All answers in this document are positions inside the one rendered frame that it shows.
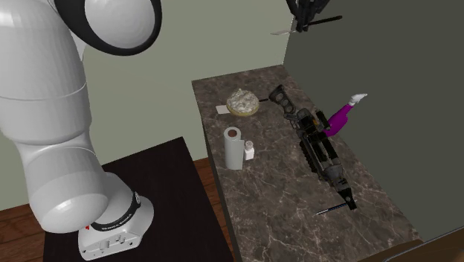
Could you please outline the black-handled knife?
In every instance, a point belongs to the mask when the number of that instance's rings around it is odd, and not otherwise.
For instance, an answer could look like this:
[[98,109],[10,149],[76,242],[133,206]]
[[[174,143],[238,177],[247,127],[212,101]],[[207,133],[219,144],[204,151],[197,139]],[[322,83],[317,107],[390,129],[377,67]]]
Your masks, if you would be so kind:
[[[313,26],[313,25],[319,25],[319,24],[323,24],[323,23],[327,23],[327,22],[337,21],[337,20],[340,20],[342,18],[343,18],[343,16],[333,16],[333,17],[326,18],[326,19],[319,19],[319,20],[316,20],[316,21],[311,21],[307,25],[304,25],[303,29],[308,29],[308,27]],[[271,35],[279,36],[279,35],[288,34],[288,33],[294,33],[294,32],[297,32],[296,28],[295,29],[290,29],[290,30],[276,31],[276,32],[271,33]]]

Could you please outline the round white-topped pie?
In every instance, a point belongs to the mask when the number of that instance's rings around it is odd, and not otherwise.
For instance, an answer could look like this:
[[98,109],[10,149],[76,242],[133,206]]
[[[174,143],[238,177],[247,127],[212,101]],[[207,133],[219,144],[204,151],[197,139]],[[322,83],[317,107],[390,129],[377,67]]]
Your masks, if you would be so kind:
[[236,89],[226,100],[226,107],[233,115],[249,116],[257,112],[260,101],[253,92]]

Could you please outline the purple figure with white hand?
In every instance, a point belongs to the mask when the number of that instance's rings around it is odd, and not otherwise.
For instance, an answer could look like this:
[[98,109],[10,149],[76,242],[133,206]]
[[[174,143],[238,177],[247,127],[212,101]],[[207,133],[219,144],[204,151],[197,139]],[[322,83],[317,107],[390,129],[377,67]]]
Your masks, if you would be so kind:
[[328,136],[334,136],[336,135],[347,123],[348,117],[347,114],[348,112],[357,104],[359,103],[363,98],[365,98],[367,94],[356,94],[353,95],[349,102],[342,106],[334,115],[332,115],[329,120],[329,129],[324,130],[323,132]]

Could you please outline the black toy gun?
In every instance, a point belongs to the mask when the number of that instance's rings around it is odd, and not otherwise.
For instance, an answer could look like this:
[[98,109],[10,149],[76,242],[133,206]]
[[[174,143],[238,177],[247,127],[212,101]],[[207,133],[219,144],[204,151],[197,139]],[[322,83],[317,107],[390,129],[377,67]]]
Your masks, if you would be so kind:
[[349,209],[355,210],[357,205],[352,189],[344,175],[338,154],[326,135],[329,122],[325,115],[320,110],[311,113],[307,108],[297,109],[283,85],[277,86],[268,99],[283,108],[283,117],[289,120],[297,133],[300,148],[311,171],[316,173],[320,180],[332,186]]

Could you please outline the grey paper towel roll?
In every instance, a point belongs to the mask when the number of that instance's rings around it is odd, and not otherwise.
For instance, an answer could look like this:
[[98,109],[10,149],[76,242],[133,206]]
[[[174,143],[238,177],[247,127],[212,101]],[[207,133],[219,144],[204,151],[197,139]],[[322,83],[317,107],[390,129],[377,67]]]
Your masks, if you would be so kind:
[[224,135],[225,165],[229,170],[241,170],[244,160],[245,141],[241,138],[241,131],[236,127],[228,127]]

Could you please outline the dark blue pen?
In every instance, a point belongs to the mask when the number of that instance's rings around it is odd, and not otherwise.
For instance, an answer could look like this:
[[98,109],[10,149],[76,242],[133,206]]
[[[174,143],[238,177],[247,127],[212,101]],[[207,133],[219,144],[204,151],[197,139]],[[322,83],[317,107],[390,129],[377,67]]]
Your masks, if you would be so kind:
[[326,209],[324,209],[324,210],[322,210],[322,211],[316,212],[315,214],[316,214],[316,215],[322,215],[322,214],[325,214],[325,213],[327,213],[327,212],[334,211],[334,210],[336,210],[336,209],[338,209],[338,208],[342,208],[342,207],[344,207],[344,206],[348,206],[347,203],[342,203],[342,204],[340,204],[340,205],[336,205],[336,206],[332,206],[332,207],[330,207],[330,208],[326,208]]

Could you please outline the dark robot stand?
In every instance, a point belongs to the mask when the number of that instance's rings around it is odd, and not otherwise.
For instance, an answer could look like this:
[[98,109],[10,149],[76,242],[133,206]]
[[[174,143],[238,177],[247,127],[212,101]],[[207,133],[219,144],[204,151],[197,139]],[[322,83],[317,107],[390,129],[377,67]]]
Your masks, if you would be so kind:
[[141,244],[85,261],[77,234],[45,235],[43,262],[233,262],[182,137],[103,165],[148,198],[154,218]]

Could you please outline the white-bladed black-handled utensil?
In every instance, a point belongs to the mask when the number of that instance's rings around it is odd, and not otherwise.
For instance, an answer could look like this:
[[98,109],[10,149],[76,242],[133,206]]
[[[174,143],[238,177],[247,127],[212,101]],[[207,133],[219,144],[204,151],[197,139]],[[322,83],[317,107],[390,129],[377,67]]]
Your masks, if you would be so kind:
[[[267,100],[268,100],[268,98],[263,98],[263,99],[260,99],[259,102],[262,103],[262,102],[265,102]],[[220,115],[231,113],[231,111],[227,108],[226,105],[216,106],[216,111]]]

